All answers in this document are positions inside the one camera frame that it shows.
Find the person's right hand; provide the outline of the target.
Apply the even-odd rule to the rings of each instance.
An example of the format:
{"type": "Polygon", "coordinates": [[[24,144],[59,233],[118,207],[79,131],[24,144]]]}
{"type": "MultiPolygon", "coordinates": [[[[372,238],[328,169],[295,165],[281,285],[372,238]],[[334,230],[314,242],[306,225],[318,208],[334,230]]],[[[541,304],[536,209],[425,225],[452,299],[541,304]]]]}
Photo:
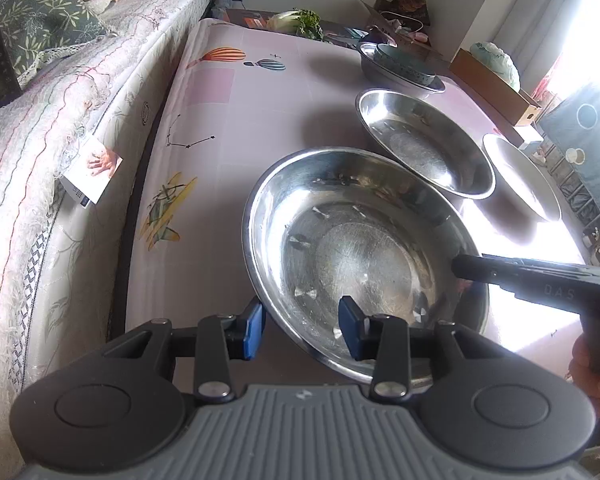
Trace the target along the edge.
{"type": "Polygon", "coordinates": [[[569,374],[572,382],[588,396],[596,417],[600,418],[600,374],[592,370],[590,350],[583,334],[573,344],[569,374]]]}

